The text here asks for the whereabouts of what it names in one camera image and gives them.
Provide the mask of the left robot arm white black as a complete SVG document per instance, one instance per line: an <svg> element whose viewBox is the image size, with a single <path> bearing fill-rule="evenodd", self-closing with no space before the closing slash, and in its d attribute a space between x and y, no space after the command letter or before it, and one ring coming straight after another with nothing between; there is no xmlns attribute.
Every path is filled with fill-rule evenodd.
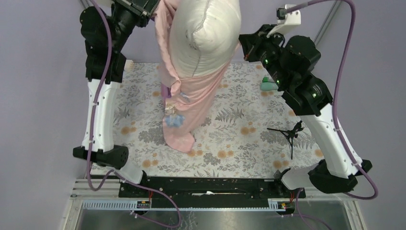
<svg viewBox="0 0 406 230"><path fill-rule="evenodd" d="M149 185L142 180L145 173L128 162L128 148L113 142L114 105L126 63L122 49L134 28L147 26L158 4L157 0L113 0L111 15L92 5L79 17L87 54L89 107L84 139L73 149L73 156L130 182L130 191L137 197L146 195Z"/></svg>

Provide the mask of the pink purple pillowcase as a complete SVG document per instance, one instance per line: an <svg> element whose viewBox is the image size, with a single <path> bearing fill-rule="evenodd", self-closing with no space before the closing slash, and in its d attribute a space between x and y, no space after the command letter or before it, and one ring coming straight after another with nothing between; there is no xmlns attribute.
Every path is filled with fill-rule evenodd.
<svg viewBox="0 0 406 230"><path fill-rule="evenodd" d="M217 89L231 62L218 71L200 77L181 79L170 59L169 36L180 0L162 0L154 14L156 38L161 54L159 66L164 91L163 136L174 150L188 153L195 144L192 131L206 119Z"/></svg>

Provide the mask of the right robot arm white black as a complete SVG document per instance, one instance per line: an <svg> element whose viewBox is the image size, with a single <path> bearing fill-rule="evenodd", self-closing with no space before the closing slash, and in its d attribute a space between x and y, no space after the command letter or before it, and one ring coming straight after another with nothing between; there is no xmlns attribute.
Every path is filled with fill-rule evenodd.
<svg viewBox="0 0 406 230"><path fill-rule="evenodd" d="M297 188L314 187L325 194L349 194L357 177L372 168L347 142L338 119L333 115L333 97L326 84L312 69L321 54L314 42L296 35L285 40L280 33L268 35L273 28L265 24L252 34L241 34L244 59L260 62L282 92L286 104L299 116L324 154L319 163L282 172L275 193L287 197Z"/></svg>

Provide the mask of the white pillow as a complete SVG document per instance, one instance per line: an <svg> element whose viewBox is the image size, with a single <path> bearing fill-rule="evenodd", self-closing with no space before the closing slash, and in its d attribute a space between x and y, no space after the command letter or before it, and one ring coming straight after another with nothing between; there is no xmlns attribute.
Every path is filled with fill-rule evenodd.
<svg viewBox="0 0 406 230"><path fill-rule="evenodd" d="M237 0L182 0L172 22L169 53L181 79L212 74L228 63L241 30Z"/></svg>

